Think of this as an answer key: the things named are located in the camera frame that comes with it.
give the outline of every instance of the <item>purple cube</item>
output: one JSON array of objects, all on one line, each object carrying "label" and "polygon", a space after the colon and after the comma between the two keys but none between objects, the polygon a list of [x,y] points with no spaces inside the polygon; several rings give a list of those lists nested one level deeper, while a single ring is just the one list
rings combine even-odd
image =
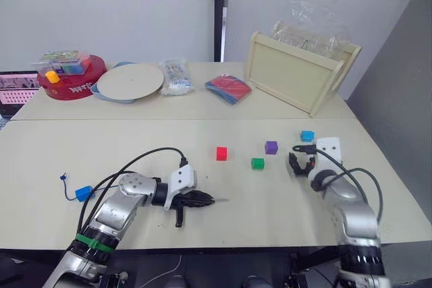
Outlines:
[{"label": "purple cube", "polygon": [[265,142],[265,154],[276,154],[277,153],[277,142],[267,141]]}]

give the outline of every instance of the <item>red cube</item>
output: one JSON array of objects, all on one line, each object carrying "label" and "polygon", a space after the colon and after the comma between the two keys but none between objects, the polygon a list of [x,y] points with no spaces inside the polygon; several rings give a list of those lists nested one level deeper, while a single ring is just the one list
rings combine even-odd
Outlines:
[{"label": "red cube", "polygon": [[226,161],[228,158],[228,149],[224,146],[218,146],[216,148],[216,160]]}]

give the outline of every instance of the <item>red and blue package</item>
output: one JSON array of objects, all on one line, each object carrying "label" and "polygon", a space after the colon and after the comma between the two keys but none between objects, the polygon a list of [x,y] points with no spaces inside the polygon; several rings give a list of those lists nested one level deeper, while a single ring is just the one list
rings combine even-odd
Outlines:
[{"label": "red and blue package", "polygon": [[229,75],[221,75],[205,83],[205,88],[234,105],[246,97],[252,89],[245,82]]}]

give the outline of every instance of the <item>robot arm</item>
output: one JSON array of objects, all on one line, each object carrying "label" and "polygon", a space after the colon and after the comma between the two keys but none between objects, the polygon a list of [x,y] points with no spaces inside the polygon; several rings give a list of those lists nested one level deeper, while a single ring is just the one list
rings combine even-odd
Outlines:
[{"label": "robot arm", "polygon": [[201,207],[215,202],[210,195],[193,190],[195,187],[196,172],[190,165],[174,171],[167,183],[138,173],[125,174],[114,195],[104,201],[84,231],[76,235],[43,287],[56,287],[64,276],[96,283],[107,270],[108,260],[139,206],[151,203],[165,210],[176,209],[176,227],[181,227],[184,206]]},{"label": "robot arm", "polygon": [[378,224],[372,208],[363,200],[358,188],[344,177],[332,181],[340,170],[325,156],[313,156],[315,149],[325,151],[342,163],[339,138],[320,138],[316,146],[293,147],[295,151],[311,155],[306,166],[309,170],[299,172],[299,165],[292,153],[289,162],[297,174],[307,174],[310,186],[314,191],[322,193],[326,209],[331,213],[340,251],[341,286],[390,288],[390,281],[385,277],[379,249]]}]

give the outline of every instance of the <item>cube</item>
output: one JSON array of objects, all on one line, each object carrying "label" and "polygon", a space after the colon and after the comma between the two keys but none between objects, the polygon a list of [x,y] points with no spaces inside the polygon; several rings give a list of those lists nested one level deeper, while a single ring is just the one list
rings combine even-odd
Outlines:
[{"label": "cube", "polygon": [[300,134],[300,139],[302,142],[313,142],[314,137],[315,133],[312,131],[302,131]]},{"label": "cube", "polygon": [[75,190],[75,197],[76,197],[76,199],[78,199],[79,202],[83,202],[83,201],[85,201],[85,199],[87,199],[87,197],[90,195],[92,190],[93,190],[92,186],[87,185],[83,188]]},{"label": "cube", "polygon": [[252,158],[250,161],[252,170],[263,170],[264,169],[264,159],[262,158]]},{"label": "cube", "polygon": [[277,142],[267,141],[265,142],[265,154],[276,154],[277,153]]},{"label": "cube", "polygon": [[216,160],[226,161],[228,158],[228,149],[224,146],[218,146],[216,148]]}]

